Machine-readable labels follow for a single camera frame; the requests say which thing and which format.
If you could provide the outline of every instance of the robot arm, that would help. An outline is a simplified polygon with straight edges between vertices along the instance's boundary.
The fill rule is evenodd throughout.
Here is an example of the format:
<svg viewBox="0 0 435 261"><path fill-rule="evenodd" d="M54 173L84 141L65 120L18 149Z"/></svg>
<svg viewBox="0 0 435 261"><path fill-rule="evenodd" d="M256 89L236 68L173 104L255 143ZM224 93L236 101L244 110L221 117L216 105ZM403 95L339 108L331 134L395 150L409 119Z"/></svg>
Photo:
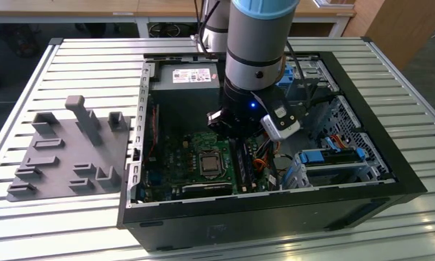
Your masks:
<svg viewBox="0 0 435 261"><path fill-rule="evenodd" d="M300 128L275 86L285 66L283 53L297 3L299 0L231 0L221 110L208 114L208 126L224 136L245 138L263 126L271 140L279 141Z"/></svg>
<svg viewBox="0 0 435 261"><path fill-rule="evenodd" d="M202 28L202 39L208 52L224 53L227 51L227 36L229 28L231 0L208 0L205 15L208 21Z"/></svg>

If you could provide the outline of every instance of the sticker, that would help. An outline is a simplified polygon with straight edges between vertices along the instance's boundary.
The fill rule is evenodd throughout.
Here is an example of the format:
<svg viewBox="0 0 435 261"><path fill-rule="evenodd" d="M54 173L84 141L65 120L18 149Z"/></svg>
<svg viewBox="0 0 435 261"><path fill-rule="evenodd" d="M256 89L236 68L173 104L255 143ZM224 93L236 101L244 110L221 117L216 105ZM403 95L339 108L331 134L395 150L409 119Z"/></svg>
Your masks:
<svg viewBox="0 0 435 261"><path fill-rule="evenodd" d="M283 106L277 107L277 109L273 111L275 115L281 118L287 115L285 108Z"/></svg>
<svg viewBox="0 0 435 261"><path fill-rule="evenodd" d="M172 72L172 82L173 83L210 82L209 69L173 70L173 72Z"/></svg>
<svg viewBox="0 0 435 261"><path fill-rule="evenodd" d="M275 185L275 183L277 182L277 181L275 180L275 177L273 177L272 175L269 175L269 182L272 183L272 185Z"/></svg>
<svg viewBox="0 0 435 261"><path fill-rule="evenodd" d="M113 15L133 15L133 13L113 13Z"/></svg>

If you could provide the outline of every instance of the slotted metal surface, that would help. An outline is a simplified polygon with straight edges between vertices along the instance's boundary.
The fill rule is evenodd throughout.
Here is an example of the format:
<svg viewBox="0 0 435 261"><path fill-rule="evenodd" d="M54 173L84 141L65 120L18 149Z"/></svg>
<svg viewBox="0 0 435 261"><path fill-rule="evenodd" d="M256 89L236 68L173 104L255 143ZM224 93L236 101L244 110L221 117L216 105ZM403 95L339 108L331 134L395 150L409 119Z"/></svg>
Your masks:
<svg viewBox="0 0 435 261"><path fill-rule="evenodd" d="M142 54L196 51L188 39L70 39L46 49L0 133L0 260L435 260L435 112L373 44L289 42L296 51L333 52L428 193L352 229L152 254L114 228L118 194L6 202L36 112L73 118L64 99L82 94L97 116L116 110L134 117Z"/></svg>

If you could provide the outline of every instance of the blue latch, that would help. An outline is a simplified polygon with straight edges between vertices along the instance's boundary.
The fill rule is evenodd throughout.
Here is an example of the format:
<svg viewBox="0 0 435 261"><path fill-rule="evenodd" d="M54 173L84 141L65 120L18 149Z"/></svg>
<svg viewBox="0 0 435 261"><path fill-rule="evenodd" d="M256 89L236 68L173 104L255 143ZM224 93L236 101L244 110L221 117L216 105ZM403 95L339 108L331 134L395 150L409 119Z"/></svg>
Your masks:
<svg viewBox="0 0 435 261"><path fill-rule="evenodd" d="M324 157L320 151L304 151L308 162L324 162Z"/></svg>
<svg viewBox="0 0 435 261"><path fill-rule="evenodd" d="M292 67L285 64L285 69L283 71L283 77L280 79L280 81L276 83L277 87L283 87L283 86L289 86L291 83L293 82L293 73L292 73Z"/></svg>
<svg viewBox="0 0 435 261"><path fill-rule="evenodd" d="M301 160L301 163L303 163L303 164L307 163L307 156L305 156L304 152L301 152L301 153L299 154L299 159Z"/></svg>
<svg viewBox="0 0 435 261"><path fill-rule="evenodd" d="M357 153L357 156L361 160L365 159L365 153L364 153L364 150L361 148L356 148L356 153Z"/></svg>
<svg viewBox="0 0 435 261"><path fill-rule="evenodd" d="M340 152L341 150L337 148L337 146L335 146L332 140L329 137L325 138L327 144L328 146L331 146L332 150L335 150L336 152Z"/></svg>

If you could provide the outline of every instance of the black cable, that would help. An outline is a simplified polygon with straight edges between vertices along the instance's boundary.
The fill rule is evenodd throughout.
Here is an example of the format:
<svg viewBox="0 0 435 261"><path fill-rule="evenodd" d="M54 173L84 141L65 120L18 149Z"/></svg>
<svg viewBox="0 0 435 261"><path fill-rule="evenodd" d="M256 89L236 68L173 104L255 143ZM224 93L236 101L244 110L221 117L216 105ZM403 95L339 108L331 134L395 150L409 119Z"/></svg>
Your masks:
<svg viewBox="0 0 435 261"><path fill-rule="evenodd" d="M299 64L299 61L296 59L296 56L295 56L295 52L293 52L293 48L291 47L291 44L289 42L287 41L285 43L287 45L287 48L288 48L288 51L289 51L289 55L295 61L295 65L296 65L296 70L297 70L297 74L299 74L299 79L303 83L303 87L304 87L304 91L305 91L305 107L309 108L311 107L311 91L307 87L307 83L305 83L305 79L304 79L304 75L303 75L303 71L301 71L301 66Z"/></svg>
<svg viewBox="0 0 435 261"><path fill-rule="evenodd" d="M264 154L271 147L273 147L273 142L269 139L267 139L267 142L260 147L260 150L256 151L255 153L256 159L261 159L264 157Z"/></svg>
<svg viewBox="0 0 435 261"><path fill-rule="evenodd" d="M213 5L212 8L210 8L210 11L209 11L208 15L204 17L204 21L202 21L202 24L201 24L201 27L200 27L200 30L198 30L198 35L197 35L197 41L198 41L198 43L200 43L200 46L201 46L202 52L204 52L205 54L208 54L208 50L205 49L205 47L204 47L204 43L202 43L202 33L204 33L205 25L206 25L206 23L208 23L208 21L209 21L209 18L210 18L210 16L212 16L212 13L214 12L214 10L216 10L216 8L217 8L218 3L220 3L220 1L217 1L217 2L214 3L214 5Z"/></svg>
<svg viewBox="0 0 435 261"><path fill-rule="evenodd" d="M336 96L341 95L341 94L343 93L340 91L333 91L331 94L325 95L324 97L312 99L311 103L309 103L309 107L307 107L307 108L309 109L311 107L316 106L319 103L332 101L336 98Z"/></svg>
<svg viewBox="0 0 435 261"><path fill-rule="evenodd" d="M315 93L316 93L317 87L319 87L319 85L315 84L315 85L312 86L312 88L311 88L311 99L313 98L313 95L315 95Z"/></svg>
<svg viewBox="0 0 435 261"><path fill-rule="evenodd" d="M259 155L263 151L265 151L264 147L267 146L267 143L269 142L271 140L267 139L263 141L260 147L257 148L256 152L255 152L255 155Z"/></svg>
<svg viewBox="0 0 435 261"><path fill-rule="evenodd" d="M287 155L287 154L280 154L280 157L287 158L287 159L289 159L289 160L293 160L292 156L289 156L289 155Z"/></svg>

